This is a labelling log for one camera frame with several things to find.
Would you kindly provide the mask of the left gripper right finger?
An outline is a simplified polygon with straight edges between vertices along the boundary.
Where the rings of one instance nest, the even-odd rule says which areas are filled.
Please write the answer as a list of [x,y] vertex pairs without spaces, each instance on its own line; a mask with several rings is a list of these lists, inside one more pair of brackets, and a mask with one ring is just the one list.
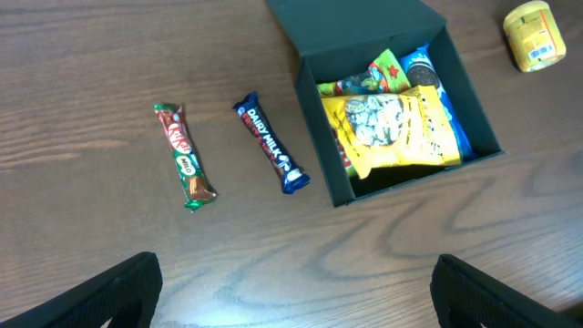
[[582,328],[582,308],[557,313],[451,254],[439,256],[430,293],[441,328]]

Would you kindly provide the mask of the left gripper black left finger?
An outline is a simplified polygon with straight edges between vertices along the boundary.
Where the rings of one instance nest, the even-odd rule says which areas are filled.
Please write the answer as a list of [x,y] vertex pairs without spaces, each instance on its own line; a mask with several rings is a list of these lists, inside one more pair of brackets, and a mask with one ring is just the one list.
[[1,326],[149,327],[162,285],[157,255],[143,251]]

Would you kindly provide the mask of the green KitKat Milo bar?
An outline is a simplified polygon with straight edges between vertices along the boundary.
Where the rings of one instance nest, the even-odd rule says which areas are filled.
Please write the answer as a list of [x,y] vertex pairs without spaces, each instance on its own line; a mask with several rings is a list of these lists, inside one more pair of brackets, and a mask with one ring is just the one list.
[[154,106],[154,112],[164,128],[171,147],[174,164],[185,194],[185,207],[191,211],[212,203],[217,198],[207,182],[199,164],[194,144],[188,132],[188,124],[182,104],[162,103]]

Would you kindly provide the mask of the yellow Hacks candy bag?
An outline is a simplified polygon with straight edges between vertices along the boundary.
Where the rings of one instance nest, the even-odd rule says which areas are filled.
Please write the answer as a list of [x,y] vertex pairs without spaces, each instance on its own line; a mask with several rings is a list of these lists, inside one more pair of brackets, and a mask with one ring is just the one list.
[[400,94],[326,97],[322,105],[359,179],[373,169],[462,163],[455,133],[434,87]]

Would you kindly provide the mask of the blue Dairy Milk bar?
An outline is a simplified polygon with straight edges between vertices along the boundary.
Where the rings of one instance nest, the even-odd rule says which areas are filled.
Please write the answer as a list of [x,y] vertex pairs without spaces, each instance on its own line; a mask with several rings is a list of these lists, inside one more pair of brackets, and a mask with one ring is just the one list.
[[303,172],[272,129],[261,107],[257,92],[250,92],[232,109],[255,137],[273,166],[281,181],[281,191],[284,194],[293,194],[305,187],[310,182],[310,176]]

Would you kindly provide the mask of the green Haribo gummy bag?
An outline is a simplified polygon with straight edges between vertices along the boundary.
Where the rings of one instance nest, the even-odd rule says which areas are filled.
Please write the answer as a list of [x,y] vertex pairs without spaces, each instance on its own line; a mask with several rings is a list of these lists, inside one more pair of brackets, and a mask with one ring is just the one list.
[[322,104],[351,175],[399,163],[400,141],[410,101],[400,94],[411,84],[393,52],[384,50],[362,73],[317,85]]

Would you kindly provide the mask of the blue Oreo cookie pack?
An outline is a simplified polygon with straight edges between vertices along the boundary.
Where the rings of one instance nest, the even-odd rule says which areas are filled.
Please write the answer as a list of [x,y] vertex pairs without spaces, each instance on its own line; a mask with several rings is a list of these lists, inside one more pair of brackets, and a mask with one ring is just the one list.
[[476,158],[476,154],[473,151],[473,148],[458,119],[457,114],[455,113],[454,107],[445,91],[444,85],[435,71],[435,67],[429,56],[428,48],[429,44],[424,43],[409,55],[399,58],[399,64],[404,70],[412,87],[435,87],[450,126],[455,133],[457,146],[460,150],[463,161],[473,160]]

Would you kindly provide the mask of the yellow plastic jar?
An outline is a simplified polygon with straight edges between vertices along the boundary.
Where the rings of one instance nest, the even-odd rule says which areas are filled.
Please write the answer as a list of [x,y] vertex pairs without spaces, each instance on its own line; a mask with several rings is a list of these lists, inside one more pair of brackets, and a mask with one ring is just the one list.
[[541,70],[566,56],[565,42],[545,1],[528,1],[512,10],[503,30],[522,72]]

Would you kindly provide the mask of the dark green gift box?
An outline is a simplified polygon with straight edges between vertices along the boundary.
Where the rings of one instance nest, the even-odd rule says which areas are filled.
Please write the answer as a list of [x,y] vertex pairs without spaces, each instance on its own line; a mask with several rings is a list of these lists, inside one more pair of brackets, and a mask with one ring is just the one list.
[[501,153],[446,28],[420,1],[272,0],[335,206]]

